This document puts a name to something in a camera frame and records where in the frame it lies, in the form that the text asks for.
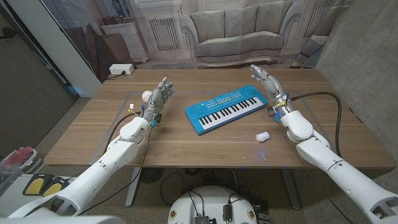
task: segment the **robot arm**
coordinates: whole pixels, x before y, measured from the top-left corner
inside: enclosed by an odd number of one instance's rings
[[[153,91],[141,117],[123,126],[103,156],[84,173],[63,190],[24,205],[9,218],[34,217],[38,213],[77,216],[85,211],[109,178],[137,156],[138,147],[144,141],[141,132],[155,125],[155,115],[174,93],[173,84],[166,82],[164,78]]]
[[[329,177],[349,196],[372,223],[398,223],[398,195],[378,186],[370,178],[336,155],[329,142],[302,114],[294,110],[280,83],[262,68],[251,65],[267,96],[275,103],[272,114],[280,117],[287,127],[288,137],[299,142],[298,153],[309,163],[326,172]]]

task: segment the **white power strip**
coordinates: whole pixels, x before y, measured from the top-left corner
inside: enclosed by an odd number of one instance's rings
[[[134,71],[134,66],[132,64],[113,64],[110,66],[109,71],[112,75],[120,75],[123,71],[126,72],[126,75],[131,75]]]

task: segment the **toy keyboard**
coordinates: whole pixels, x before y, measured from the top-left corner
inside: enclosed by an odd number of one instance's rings
[[[268,101],[252,85],[216,96],[185,109],[198,135],[252,113],[267,105]]]

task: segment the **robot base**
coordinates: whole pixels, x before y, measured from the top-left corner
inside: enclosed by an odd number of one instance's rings
[[[192,191],[190,192],[199,216],[201,215],[202,210],[204,210],[205,217],[208,216],[210,220],[215,218],[217,223],[225,223],[223,220],[223,207],[228,203],[229,196],[236,194],[236,192],[220,186],[202,186],[193,189],[193,191],[200,194],[204,201],[203,206],[201,198]],[[256,224],[256,214],[252,205],[246,199],[241,198],[238,194],[231,197],[231,202],[235,200],[237,201],[232,203],[232,220],[227,223]],[[185,193],[172,205],[169,213],[168,224],[194,224],[196,216],[197,213],[192,200],[189,197],[189,194]]]

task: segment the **red object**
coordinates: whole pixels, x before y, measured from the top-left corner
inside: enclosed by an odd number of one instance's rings
[[[33,156],[33,149],[29,146],[17,149],[13,152],[4,163],[7,165],[23,165],[31,156]]]

